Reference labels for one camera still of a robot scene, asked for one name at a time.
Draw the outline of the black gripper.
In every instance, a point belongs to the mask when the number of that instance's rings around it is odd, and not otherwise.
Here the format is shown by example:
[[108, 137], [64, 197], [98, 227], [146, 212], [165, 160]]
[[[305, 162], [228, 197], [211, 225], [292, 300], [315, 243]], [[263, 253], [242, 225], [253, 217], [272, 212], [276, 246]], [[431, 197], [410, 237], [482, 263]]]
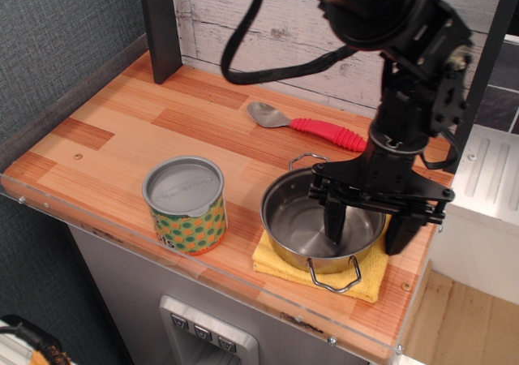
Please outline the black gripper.
[[440, 224], [454, 191], [415, 172], [414, 159], [413, 154], [390, 152], [370, 141], [354, 159], [314, 165], [309, 196], [325, 204], [327, 238], [341, 243], [349, 206], [392, 216], [385, 235], [389, 256], [404, 251], [424, 225]]

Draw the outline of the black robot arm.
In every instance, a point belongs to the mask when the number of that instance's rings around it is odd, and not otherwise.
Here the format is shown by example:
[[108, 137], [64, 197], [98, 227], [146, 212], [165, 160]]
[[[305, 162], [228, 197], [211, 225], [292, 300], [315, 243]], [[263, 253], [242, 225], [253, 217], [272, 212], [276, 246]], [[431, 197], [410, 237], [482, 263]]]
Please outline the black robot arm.
[[341, 238], [348, 207], [390, 215], [388, 255], [401, 253], [420, 228], [440, 224], [453, 192], [414, 171], [433, 137], [465, 112], [471, 32], [442, 0], [320, 0], [333, 32], [356, 51], [384, 58], [381, 103], [364, 152], [314, 165], [310, 197], [324, 206], [325, 233]]

